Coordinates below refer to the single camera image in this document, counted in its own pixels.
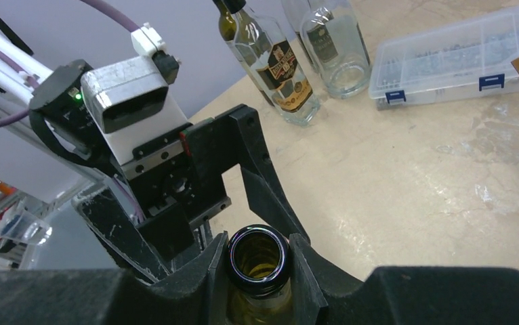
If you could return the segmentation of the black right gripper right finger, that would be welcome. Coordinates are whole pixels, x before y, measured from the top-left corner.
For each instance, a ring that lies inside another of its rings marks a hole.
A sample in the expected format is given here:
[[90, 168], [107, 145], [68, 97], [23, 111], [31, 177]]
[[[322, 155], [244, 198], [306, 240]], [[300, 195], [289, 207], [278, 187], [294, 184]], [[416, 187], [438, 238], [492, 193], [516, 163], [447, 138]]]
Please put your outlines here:
[[519, 324], [519, 270], [383, 266], [359, 280], [290, 237], [298, 324]]

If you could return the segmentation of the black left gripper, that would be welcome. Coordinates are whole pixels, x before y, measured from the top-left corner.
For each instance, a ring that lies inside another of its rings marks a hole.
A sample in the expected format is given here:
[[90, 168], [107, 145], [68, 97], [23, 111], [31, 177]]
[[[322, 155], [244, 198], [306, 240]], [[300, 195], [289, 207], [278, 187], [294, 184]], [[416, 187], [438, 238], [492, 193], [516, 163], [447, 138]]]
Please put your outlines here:
[[[285, 237], [310, 237], [289, 203], [268, 151], [256, 109], [239, 104], [215, 119], [218, 168], [238, 165], [249, 209]], [[191, 156], [184, 149], [184, 123], [136, 146], [120, 174], [139, 204], [144, 218], [135, 228], [109, 188], [86, 188], [76, 195], [76, 211], [115, 263], [145, 283], [157, 283], [197, 257], [197, 244], [171, 260], [160, 256], [139, 231], [155, 225], [159, 217], [174, 216], [174, 208], [192, 230], [209, 221], [232, 201], [221, 175], [201, 181]]]

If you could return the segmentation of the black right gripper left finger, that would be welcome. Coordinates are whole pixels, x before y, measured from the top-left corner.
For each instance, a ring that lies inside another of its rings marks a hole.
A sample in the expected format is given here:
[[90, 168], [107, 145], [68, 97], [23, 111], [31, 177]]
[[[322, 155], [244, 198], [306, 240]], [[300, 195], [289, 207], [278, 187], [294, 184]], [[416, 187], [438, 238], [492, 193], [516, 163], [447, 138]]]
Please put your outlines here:
[[0, 324], [223, 324], [227, 241], [152, 286], [124, 269], [0, 272]]

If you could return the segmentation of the clear tall glass bottle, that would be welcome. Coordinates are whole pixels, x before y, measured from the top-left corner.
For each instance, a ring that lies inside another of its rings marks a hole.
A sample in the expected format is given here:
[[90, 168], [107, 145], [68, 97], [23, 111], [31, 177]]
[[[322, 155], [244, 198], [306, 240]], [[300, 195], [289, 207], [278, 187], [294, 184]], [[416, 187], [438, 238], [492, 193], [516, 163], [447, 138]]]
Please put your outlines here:
[[284, 14], [288, 20], [288, 23], [292, 27], [296, 37], [298, 38], [301, 49], [303, 50], [312, 70], [318, 73], [318, 68], [313, 62], [308, 50], [306, 49], [305, 43], [302, 39], [301, 25], [302, 20], [310, 10], [310, 4], [307, 0], [281, 0]]

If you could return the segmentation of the clear squat glass bottle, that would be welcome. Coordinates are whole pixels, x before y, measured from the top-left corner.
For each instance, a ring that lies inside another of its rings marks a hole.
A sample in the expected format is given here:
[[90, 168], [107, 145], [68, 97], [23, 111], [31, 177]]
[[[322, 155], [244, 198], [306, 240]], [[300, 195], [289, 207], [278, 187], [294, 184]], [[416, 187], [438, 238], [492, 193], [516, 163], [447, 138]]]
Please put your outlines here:
[[309, 1], [302, 39], [333, 98], [350, 98], [368, 85], [372, 64], [349, 1]]

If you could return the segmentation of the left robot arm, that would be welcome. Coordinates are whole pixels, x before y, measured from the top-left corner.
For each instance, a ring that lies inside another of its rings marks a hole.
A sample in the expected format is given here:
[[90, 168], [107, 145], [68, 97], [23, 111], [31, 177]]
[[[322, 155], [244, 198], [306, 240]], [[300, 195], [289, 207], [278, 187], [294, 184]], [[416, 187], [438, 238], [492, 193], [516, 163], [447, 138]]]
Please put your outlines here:
[[104, 1], [89, 5], [129, 31], [136, 56], [101, 68], [75, 60], [52, 70], [0, 19], [0, 89], [25, 106], [0, 118], [0, 128], [27, 118], [57, 157], [127, 186], [137, 222], [107, 186], [90, 186], [75, 198], [112, 260], [154, 283], [194, 259], [211, 238], [209, 220], [230, 204], [222, 175], [233, 166], [241, 169], [249, 208], [273, 232], [305, 235], [257, 111], [239, 105], [189, 123], [169, 93], [180, 61], [158, 32]]

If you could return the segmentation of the clear plastic organizer box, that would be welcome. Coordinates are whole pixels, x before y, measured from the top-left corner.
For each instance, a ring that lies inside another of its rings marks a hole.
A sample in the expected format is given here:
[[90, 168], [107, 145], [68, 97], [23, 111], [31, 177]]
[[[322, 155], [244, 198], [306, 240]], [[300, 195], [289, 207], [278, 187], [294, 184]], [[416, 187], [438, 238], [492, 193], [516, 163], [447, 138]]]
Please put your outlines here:
[[519, 5], [379, 44], [368, 94], [378, 109], [519, 91]]

